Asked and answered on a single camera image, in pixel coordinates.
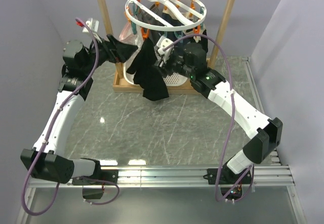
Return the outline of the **black boxer underwear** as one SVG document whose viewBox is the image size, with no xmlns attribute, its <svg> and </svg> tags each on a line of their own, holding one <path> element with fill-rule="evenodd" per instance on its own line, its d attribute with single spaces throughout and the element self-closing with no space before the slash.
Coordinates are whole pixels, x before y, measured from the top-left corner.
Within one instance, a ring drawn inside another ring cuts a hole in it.
<svg viewBox="0 0 324 224">
<path fill-rule="evenodd" d="M 126 70 L 134 76 L 134 84 L 143 89 L 143 97 L 150 101 L 159 101 L 169 97 L 167 86 L 160 72 L 154 67 L 157 57 L 154 44 L 148 38 L 144 40 L 139 53 Z"/>
</svg>

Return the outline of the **white round clip hanger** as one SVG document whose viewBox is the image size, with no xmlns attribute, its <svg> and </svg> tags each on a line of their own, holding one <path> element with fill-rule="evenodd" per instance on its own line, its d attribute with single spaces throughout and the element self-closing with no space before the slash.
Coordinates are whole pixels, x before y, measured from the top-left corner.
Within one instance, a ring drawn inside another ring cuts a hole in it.
<svg viewBox="0 0 324 224">
<path fill-rule="evenodd" d="M 149 8 L 157 5 L 159 14 L 153 13 Z M 138 11 L 150 14 L 163 26 L 150 25 L 137 19 Z M 135 25 L 141 27 L 142 38 L 157 40 L 160 36 L 181 38 L 187 34 L 199 34 L 200 25 L 204 25 L 207 8 L 200 0 L 127 0 L 125 16 L 132 24 L 133 33 Z"/>
</svg>

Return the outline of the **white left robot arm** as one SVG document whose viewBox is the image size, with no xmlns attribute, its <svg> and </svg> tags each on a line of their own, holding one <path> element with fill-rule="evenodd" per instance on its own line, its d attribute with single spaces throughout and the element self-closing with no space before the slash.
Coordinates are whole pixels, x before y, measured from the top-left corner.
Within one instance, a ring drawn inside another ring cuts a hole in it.
<svg viewBox="0 0 324 224">
<path fill-rule="evenodd" d="M 79 40 L 66 43 L 54 109 L 41 136 L 31 149 L 24 149 L 20 156 L 32 178 L 60 184 L 83 176 L 92 185 L 101 181 L 102 171 L 98 160 L 64 157 L 67 138 L 92 87 L 91 72 L 106 61 L 126 62 L 137 48 L 136 45 L 117 40 L 111 34 L 106 39 L 97 38 L 89 48 Z"/>
</svg>

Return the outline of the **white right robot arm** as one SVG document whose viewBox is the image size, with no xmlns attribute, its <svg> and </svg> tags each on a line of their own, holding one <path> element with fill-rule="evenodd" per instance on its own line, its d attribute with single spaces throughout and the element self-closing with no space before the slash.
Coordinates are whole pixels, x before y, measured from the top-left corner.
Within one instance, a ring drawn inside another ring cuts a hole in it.
<svg viewBox="0 0 324 224">
<path fill-rule="evenodd" d="M 157 66 L 164 76 L 177 73 L 188 78 L 195 91 L 220 106 L 250 139 L 223 165 L 224 179 L 235 183 L 241 172 L 260 164 L 280 144 L 283 122 L 261 113 L 232 89 L 224 76 L 208 67 L 207 53 L 200 44 L 188 43 L 177 52 L 175 44 L 163 37 L 156 46 L 161 56 Z"/>
</svg>

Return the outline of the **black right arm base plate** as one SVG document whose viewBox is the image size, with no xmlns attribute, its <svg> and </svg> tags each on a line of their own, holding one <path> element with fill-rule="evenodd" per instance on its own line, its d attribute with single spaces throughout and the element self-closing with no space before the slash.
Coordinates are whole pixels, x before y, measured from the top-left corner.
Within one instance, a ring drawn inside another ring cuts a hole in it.
<svg viewBox="0 0 324 224">
<path fill-rule="evenodd" d="M 244 174 L 246 170 L 247 168 L 244 169 L 243 172 L 235 174 L 227 166 L 223 167 L 220 174 L 219 184 L 233 185 L 241 176 L 242 179 L 240 180 L 239 184 L 250 184 L 252 181 L 252 169 L 250 169 L 246 174 Z M 215 185 L 217 172 L 217 168 L 208 168 L 207 173 L 203 176 L 203 179 L 207 180 L 209 185 Z"/>
</svg>

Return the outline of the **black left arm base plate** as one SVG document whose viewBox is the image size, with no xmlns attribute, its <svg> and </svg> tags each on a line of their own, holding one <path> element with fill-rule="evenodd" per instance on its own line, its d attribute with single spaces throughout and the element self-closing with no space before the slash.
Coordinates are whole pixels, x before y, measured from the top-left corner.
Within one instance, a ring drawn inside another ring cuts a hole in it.
<svg viewBox="0 0 324 224">
<path fill-rule="evenodd" d="M 108 170 L 99 170 L 97 173 L 94 173 L 92 176 L 85 177 L 76 177 L 72 179 L 73 185 L 102 185 L 106 182 L 117 183 L 118 179 L 118 170 L 117 169 L 108 169 Z"/>
</svg>

